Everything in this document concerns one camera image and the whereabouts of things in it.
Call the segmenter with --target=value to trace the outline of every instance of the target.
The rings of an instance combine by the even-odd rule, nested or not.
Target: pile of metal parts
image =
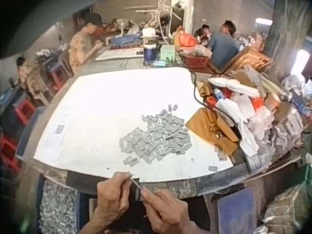
[[[123,153],[135,152],[138,158],[151,164],[156,158],[161,161],[170,153],[183,155],[191,148],[191,139],[188,129],[184,126],[184,119],[172,114],[178,105],[168,106],[155,116],[142,116],[142,121],[147,123],[147,131],[140,128],[134,129],[119,140]],[[133,167],[139,162],[138,158],[127,157],[123,163]]]
[[[64,188],[46,179],[40,203],[41,233],[76,234],[76,199],[76,190]]]

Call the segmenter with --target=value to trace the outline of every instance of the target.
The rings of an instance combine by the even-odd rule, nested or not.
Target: red basket
[[[184,63],[188,68],[204,68],[208,64],[208,57],[203,56],[184,56]]]

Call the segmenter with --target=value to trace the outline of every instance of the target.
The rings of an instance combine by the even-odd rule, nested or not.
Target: white work surface
[[[119,139],[139,127],[147,130],[141,115],[155,115],[178,105],[174,112],[187,122],[201,107],[193,97],[190,73],[184,68],[107,72],[79,77],[51,116],[34,158],[60,169],[111,177],[130,171],[141,182],[160,182],[205,176],[232,167],[219,161],[215,147],[189,131],[193,146],[185,155],[169,154],[163,160],[134,167],[122,162]]]

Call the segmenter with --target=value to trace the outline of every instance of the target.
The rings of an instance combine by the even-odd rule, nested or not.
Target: blue shirt
[[[208,48],[213,53],[211,62],[219,70],[239,52],[234,39],[227,33],[214,33]]]

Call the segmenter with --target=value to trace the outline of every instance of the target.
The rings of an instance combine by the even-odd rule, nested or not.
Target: green container
[[[166,62],[175,62],[176,47],[174,45],[162,45],[160,49],[160,60]]]

